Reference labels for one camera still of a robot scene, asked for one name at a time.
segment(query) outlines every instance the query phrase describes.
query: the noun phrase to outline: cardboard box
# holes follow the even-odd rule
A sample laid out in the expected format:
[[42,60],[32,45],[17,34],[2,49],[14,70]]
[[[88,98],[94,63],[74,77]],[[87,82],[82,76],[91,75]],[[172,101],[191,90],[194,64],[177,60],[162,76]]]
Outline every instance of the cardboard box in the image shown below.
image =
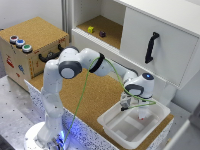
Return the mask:
[[[10,37],[16,35],[32,46],[33,51],[23,53],[22,49],[10,44]],[[45,63],[39,59],[60,52],[58,45],[69,45],[69,35],[45,20],[36,17],[0,31],[0,50],[7,75],[28,91],[24,79],[29,81],[43,72]]]

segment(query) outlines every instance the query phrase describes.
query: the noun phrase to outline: cable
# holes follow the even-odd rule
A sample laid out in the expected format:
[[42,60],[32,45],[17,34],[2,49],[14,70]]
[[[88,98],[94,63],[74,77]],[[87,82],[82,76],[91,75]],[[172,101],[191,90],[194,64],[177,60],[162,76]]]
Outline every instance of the cable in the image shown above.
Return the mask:
[[[69,136],[69,133],[70,133],[70,131],[71,131],[71,128],[72,128],[73,123],[74,123],[74,120],[75,120],[75,118],[76,118],[76,114],[77,114],[77,112],[78,112],[80,103],[81,103],[81,101],[82,101],[82,99],[83,99],[83,94],[84,94],[84,92],[85,92],[85,88],[86,88],[86,85],[87,85],[87,79],[88,79],[88,75],[89,75],[89,73],[90,73],[90,68],[92,67],[93,63],[94,63],[97,59],[99,59],[99,58],[100,58],[100,57],[98,57],[98,58],[96,58],[96,59],[94,59],[94,60],[92,61],[92,63],[90,64],[90,67],[89,67],[89,69],[88,69],[88,71],[87,71],[87,75],[86,75],[86,80],[85,80],[85,84],[84,84],[84,87],[83,87],[83,91],[82,91],[81,97],[80,97],[80,99],[79,99],[79,103],[78,103],[78,105],[77,105],[77,107],[76,107],[76,111],[75,111],[75,113],[74,113],[74,117],[73,117],[72,123],[71,123],[71,125],[70,125],[70,127],[69,127],[69,130],[68,130],[68,132],[67,132],[67,135],[65,136],[64,144],[65,144],[65,142],[66,142],[66,140],[67,140],[67,138],[68,138],[68,136]],[[156,104],[155,101],[143,99],[143,98],[141,98],[141,97],[138,97],[138,96],[135,96],[135,95],[132,95],[131,93],[129,93],[129,92],[124,88],[124,85],[123,85],[123,83],[122,83],[122,81],[121,81],[121,79],[120,79],[120,77],[119,77],[119,75],[118,75],[118,73],[117,73],[117,70],[116,70],[115,67],[113,66],[113,64],[112,64],[108,59],[105,59],[105,60],[112,66],[112,68],[114,69],[114,71],[115,71],[115,73],[116,73],[116,75],[117,75],[117,78],[118,78],[118,80],[119,80],[119,82],[120,82],[122,88],[123,88],[129,95],[131,95],[132,97],[134,97],[134,98],[136,98],[136,99],[144,100],[144,101],[150,102],[149,104],[132,106],[132,107],[129,107],[129,109],[132,109],[132,108],[135,108],[135,107],[140,107],[140,106],[147,106],[147,105],[154,105],[154,104]]]

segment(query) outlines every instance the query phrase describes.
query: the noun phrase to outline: cabinet handle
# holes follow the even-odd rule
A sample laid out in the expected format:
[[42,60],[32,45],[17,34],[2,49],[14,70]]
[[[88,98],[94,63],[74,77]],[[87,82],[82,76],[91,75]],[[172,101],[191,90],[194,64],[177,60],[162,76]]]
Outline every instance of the cabinet handle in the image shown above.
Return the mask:
[[51,59],[57,58],[58,56],[60,56],[60,53],[64,50],[64,48],[62,48],[61,45],[59,44],[59,45],[58,45],[58,49],[60,50],[60,52],[55,53],[55,54],[53,54],[53,55],[51,55],[51,56],[49,56],[49,57],[46,57],[46,58],[43,57],[42,54],[39,54],[39,55],[38,55],[38,56],[39,56],[39,59],[40,59],[42,62],[46,63],[47,61],[49,61],[49,60],[51,60]]
[[154,40],[157,39],[160,35],[156,32],[153,32],[153,36],[151,37],[150,41],[149,41],[149,45],[148,45],[148,49],[147,49],[147,53],[146,53],[146,57],[145,57],[145,63],[148,64],[149,62],[151,62],[153,60],[153,57],[151,57],[151,53],[153,50],[153,46],[154,46]]

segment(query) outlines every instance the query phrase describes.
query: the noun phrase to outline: cork board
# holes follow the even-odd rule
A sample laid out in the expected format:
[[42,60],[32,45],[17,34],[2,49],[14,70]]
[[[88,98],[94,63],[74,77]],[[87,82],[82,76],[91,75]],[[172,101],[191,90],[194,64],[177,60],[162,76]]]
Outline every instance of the cork board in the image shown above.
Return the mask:
[[17,35],[19,39],[30,44],[33,51],[49,45],[65,36],[67,33],[48,23],[40,17],[36,17],[5,30],[0,31],[0,36],[10,43],[10,37]]
[[[88,27],[94,27],[94,33],[88,32]],[[89,20],[81,25],[77,26],[81,30],[99,38],[100,40],[120,49],[121,38],[122,38],[122,30],[123,26],[117,24],[103,16],[98,16],[92,20]],[[106,37],[102,38],[99,36],[99,32],[106,32]]]
[[[81,96],[86,73],[87,70],[84,69],[76,78],[63,80],[63,88],[60,92],[60,98],[64,107],[72,113],[75,112]],[[43,74],[33,78],[29,82],[38,90],[41,90],[43,86]],[[104,132],[103,127],[97,122],[99,116],[119,101],[122,91],[123,89],[119,82],[110,76],[99,77],[95,74],[90,74],[77,116],[120,150],[125,150],[109,138]],[[168,115],[136,150],[145,150],[172,119],[173,115]]]

